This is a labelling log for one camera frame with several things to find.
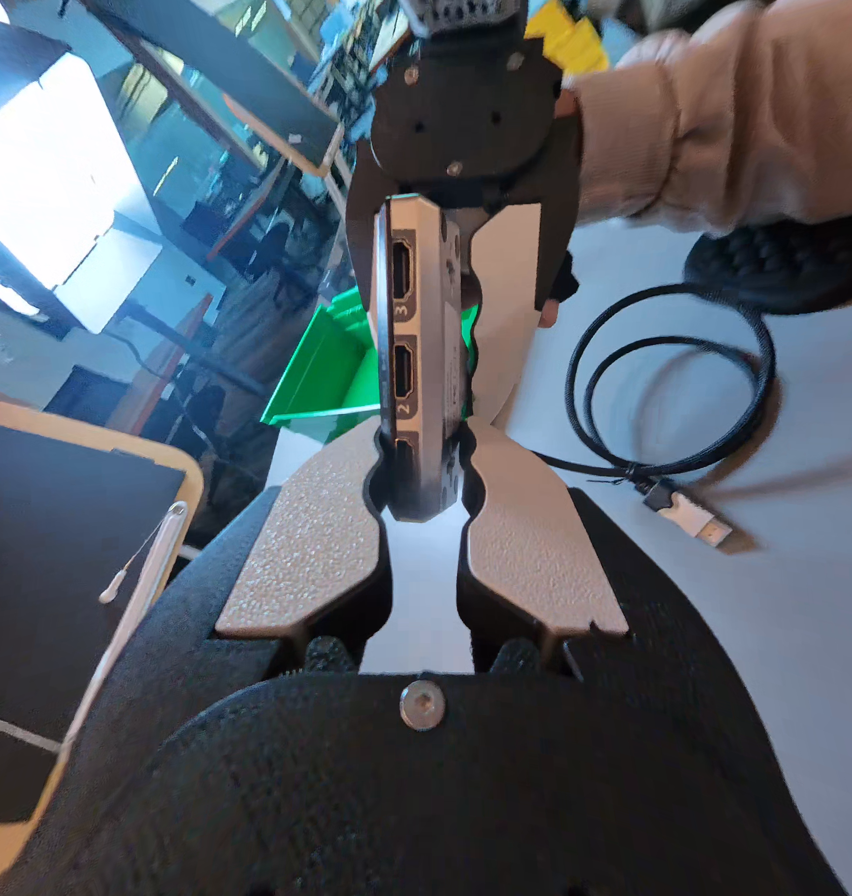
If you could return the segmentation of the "black foam pad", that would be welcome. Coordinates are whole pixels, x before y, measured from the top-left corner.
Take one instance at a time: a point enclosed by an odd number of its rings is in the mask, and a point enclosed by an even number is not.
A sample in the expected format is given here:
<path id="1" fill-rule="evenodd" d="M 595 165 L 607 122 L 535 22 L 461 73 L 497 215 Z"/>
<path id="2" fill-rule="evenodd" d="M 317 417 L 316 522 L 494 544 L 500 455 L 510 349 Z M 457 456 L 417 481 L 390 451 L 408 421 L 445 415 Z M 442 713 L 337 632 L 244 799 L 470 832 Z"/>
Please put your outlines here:
<path id="1" fill-rule="evenodd" d="M 685 282 L 723 291 L 768 315 L 806 315 L 852 301 L 852 216 L 815 225 L 778 220 L 703 235 Z"/>

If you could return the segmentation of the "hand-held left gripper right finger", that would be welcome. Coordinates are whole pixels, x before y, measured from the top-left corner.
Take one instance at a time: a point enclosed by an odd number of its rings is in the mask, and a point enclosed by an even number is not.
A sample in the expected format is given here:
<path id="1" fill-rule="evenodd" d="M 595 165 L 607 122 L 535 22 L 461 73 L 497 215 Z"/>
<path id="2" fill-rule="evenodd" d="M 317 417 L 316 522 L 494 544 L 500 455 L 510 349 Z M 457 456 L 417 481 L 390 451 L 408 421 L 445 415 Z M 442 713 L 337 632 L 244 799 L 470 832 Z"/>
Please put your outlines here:
<path id="1" fill-rule="evenodd" d="M 457 611 L 472 638 L 624 637 L 625 615 L 563 480 L 484 420 L 466 422 L 461 459 L 468 520 Z"/>

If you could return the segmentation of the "black HDMI switch box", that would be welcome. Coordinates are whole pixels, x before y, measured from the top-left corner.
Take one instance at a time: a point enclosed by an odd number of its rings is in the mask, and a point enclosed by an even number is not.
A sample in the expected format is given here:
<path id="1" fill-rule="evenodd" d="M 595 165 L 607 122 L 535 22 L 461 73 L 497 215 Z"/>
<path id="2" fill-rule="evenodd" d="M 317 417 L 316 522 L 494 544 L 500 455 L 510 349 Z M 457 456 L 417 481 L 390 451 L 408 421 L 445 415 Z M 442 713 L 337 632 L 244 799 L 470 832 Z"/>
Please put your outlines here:
<path id="1" fill-rule="evenodd" d="M 419 195 L 391 197 L 375 216 L 380 442 L 387 507 L 401 522 L 430 521 L 458 497 L 470 387 L 459 234 Z"/>

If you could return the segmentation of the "green plastic bin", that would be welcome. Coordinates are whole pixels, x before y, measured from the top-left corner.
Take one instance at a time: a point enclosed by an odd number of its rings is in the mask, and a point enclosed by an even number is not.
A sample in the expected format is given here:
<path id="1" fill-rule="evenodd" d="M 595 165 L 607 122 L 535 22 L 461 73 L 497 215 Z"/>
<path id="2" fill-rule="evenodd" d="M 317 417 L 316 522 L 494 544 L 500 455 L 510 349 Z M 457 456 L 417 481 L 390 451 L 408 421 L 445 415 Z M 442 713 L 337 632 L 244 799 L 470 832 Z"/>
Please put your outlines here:
<path id="1" fill-rule="evenodd" d="M 325 447 L 357 425 L 378 425 L 378 355 L 360 298 L 350 308 L 319 307 L 263 412 L 263 423 L 316 438 Z"/>

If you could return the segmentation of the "bright softbox light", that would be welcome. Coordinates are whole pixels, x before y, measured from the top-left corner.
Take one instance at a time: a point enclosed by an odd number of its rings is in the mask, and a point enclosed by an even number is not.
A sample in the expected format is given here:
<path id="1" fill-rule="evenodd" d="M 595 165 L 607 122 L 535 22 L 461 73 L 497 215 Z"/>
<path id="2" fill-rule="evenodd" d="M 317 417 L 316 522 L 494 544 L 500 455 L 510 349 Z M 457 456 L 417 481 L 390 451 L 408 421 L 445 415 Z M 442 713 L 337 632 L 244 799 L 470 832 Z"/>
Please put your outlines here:
<path id="1" fill-rule="evenodd" d="M 0 21 L 0 299 L 99 334 L 164 239 L 92 70 Z"/>

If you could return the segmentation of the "person's right forearm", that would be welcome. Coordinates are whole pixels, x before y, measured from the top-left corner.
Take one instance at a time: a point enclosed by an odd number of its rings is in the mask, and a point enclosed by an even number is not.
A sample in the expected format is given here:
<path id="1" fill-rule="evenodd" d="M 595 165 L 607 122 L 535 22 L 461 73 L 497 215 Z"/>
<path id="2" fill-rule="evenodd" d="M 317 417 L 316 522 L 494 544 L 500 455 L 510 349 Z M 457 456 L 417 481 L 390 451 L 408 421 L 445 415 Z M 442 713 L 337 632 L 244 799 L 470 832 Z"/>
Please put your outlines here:
<path id="1" fill-rule="evenodd" d="M 577 226 L 723 235 L 852 216 L 852 1 L 732 4 L 564 100 L 582 128 Z"/>

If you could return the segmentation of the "black panel with wooden rim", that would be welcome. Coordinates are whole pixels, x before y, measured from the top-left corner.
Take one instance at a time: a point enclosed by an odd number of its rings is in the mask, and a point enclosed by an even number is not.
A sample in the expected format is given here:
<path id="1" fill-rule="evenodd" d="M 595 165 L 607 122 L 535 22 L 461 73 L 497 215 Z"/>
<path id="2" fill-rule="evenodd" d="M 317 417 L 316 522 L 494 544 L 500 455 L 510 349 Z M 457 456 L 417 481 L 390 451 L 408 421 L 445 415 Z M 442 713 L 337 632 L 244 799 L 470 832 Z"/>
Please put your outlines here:
<path id="1" fill-rule="evenodd" d="M 305 173 L 326 180 L 340 153 L 337 116 L 291 73 L 190 1 L 84 6 L 107 27 L 180 57 L 221 90 L 237 118 Z"/>
<path id="2" fill-rule="evenodd" d="M 200 468 L 167 445 L 0 401 L 0 824 L 28 823 L 136 584 L 131 564 Z"/>

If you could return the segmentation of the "black braided cable silver plug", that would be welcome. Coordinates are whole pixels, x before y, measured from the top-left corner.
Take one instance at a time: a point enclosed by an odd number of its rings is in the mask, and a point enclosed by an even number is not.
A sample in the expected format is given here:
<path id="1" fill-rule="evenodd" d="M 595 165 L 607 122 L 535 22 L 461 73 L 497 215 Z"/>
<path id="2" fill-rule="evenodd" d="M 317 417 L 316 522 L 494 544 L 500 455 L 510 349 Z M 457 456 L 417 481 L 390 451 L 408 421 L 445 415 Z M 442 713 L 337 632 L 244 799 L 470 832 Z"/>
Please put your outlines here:
<path id="1" fill-rule="evenodd" d="M 693 297 L 707 304 L 729 308 L 744 320 L 752 331 L 757 352 L 749 353 L 734 346 L 707 339 L 664 335 L 630 342 L 604 358 L 591 373 L 584 386 L 581 407 L 577 408 L 577 375 L 592 340 L 612 319 L 638 304 L 662 297 Z M 748 379 L 752 397 L 734 425 L 718 440 L 700 452 L 664 464 L 647 464 L 623 458 L 611 452 L 596 426 L 594 395 L 602 376 L 613 364 L 640 350 L 660 346 L 683 347 L 716 355 L 736 366 Z M 598 315 L 580 336 L 566 367 L 564 402 L 566 418 L 578 441 L 592 455 L 607 463 L 605 467 L 564 461 L 534 451 L 548 466 L 596 480 L 628 483 L 640 494 L 643 504 L 656 515 L 676 525 L 692 539 L 713 548 L 720 547 L 732 534 L 732 527 L 723 518 L 702 506 L 682 487 L 675 476 L 711 468 L 728 460 L 746 446 L 761 427 L 775 390 L 777 362 L 775 343 L 763 314 L 738 299 L 731 290 L 716 290 L 695 283 L 678 283 L 639 290 L 623 297 Z"/>

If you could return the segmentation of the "white tipped pin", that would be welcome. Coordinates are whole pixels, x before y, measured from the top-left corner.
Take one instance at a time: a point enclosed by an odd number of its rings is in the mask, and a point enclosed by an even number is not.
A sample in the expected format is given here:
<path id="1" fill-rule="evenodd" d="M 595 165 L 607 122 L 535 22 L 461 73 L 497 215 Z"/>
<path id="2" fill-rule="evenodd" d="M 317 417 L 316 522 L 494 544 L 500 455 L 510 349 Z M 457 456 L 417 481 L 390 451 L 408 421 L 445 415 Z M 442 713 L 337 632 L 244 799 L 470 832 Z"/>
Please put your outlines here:
<path id="1" fill-rule="evenodd" d="M 134 589 L 134 596 L 139 594 L 142 607 L 148 609 L 151 600 L 158 593 L 165 572 L 169 567 L 171 555 L 176 549 L 178 537 L 188 516 L 188 504 L 175 501 L 156 524 L 152 532 L 140 544 L 140 547 L 127 560 L 108 586 L 99 594 L 100 604 L 109 604 L 118 597 L 118 590 L 127 577 L 131 564 L 141 554 L 144 561 Z"/>

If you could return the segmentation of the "yellow plastic bin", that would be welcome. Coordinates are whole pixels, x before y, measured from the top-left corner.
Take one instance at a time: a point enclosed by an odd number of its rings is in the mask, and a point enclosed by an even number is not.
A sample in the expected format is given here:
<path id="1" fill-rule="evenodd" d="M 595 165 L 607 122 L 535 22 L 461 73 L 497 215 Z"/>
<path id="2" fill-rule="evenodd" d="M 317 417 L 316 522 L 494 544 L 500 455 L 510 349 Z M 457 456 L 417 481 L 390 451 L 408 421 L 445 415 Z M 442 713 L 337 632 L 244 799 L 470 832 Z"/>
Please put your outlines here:
<path id="1" fill-rule="evenodd" d="M 543 1 L 530 9 L 528 39 L 541 39 L 544 57 L 566 77 L 599 73 L 611 67 L 599 31 L 577 2 Z"/>

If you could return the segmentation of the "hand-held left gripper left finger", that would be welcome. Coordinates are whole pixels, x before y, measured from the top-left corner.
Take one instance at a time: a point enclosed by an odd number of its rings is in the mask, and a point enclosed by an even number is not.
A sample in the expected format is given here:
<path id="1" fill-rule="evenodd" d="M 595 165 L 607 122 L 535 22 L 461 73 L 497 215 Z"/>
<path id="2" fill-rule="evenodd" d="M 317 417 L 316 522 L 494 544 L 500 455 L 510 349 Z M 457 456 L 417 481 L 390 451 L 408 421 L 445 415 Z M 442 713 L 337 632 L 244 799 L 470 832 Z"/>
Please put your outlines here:
<path id="1" fill-rule="evenodd" d="M 387 621 L 387 536 L 370 490 L 382 485 L 378 430 L 357 425 L 284 481 L 217 620 L 220 637 L 359 644 Z"/>

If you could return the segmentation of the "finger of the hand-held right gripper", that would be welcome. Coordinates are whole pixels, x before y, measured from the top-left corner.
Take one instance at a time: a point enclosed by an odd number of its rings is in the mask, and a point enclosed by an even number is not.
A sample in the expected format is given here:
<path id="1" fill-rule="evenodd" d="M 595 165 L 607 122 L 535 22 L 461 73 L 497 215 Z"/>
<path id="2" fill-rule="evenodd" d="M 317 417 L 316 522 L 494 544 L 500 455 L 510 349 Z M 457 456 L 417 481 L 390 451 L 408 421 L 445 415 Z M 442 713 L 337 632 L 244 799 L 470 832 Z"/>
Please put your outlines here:
<path id="1" fill-rule="evenodd" d="M 496 428 L 509 424 L 542 317 L 535 308 L 541 222 L 538 203 L 508 206 L 477 227 L 470 241 L 470 269 L 480 288 L 472 411 Z"/>
<path id="2" fill-rule="evenodd" d="M 375 217 L 392 194 L 392 180 L 384 175 L 353 175 L 346 202 L 346 236 L 352 266 L 373 343 L 377 343 L 375 304 L 371 298 Z"/>

